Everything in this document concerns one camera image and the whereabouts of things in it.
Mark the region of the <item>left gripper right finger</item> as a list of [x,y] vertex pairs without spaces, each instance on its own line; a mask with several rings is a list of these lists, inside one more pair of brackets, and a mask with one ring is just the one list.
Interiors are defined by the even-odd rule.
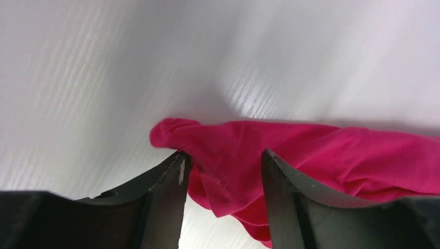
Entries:
[[378,203],[336,191],[262,153],[274,248],[439,248],[439,197]]

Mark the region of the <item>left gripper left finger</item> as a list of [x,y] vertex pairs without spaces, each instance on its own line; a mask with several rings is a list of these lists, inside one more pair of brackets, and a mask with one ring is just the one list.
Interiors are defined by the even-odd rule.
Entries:
[[1,248],[178,248],[191,159],[175,152],[95,198],[1,192]]

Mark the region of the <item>magenta t shirt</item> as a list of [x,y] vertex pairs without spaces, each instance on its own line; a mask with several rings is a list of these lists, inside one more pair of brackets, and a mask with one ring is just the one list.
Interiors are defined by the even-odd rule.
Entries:
[[233,216],[272,247],[261,157],[274,151],[290,166],[338,191],[386,202],[439,194],[439,138],[359,127],[167,118],[149,134],[157,148],[191,156],[188,194],[215,216]]

